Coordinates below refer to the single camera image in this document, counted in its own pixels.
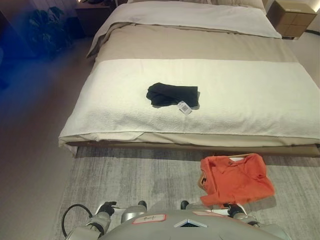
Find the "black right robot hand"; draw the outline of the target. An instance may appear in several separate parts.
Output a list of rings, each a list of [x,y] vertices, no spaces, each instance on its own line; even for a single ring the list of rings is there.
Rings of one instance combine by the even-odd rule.
[[[234,218],[236,214],[244,214],[247,215],[245,209],[242,205],[237,203],[229,203],[227,207],[227,214],[229,217]]]

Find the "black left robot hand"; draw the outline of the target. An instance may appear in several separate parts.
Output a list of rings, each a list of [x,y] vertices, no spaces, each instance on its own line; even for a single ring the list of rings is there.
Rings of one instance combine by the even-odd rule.
[[[110,217],[114,214],[115,210],[114,210],[114,206],[117,204],[116,201],[106,201],[105,203],[103,203],[98,211],[97,214],[99,213],[107,213]]]

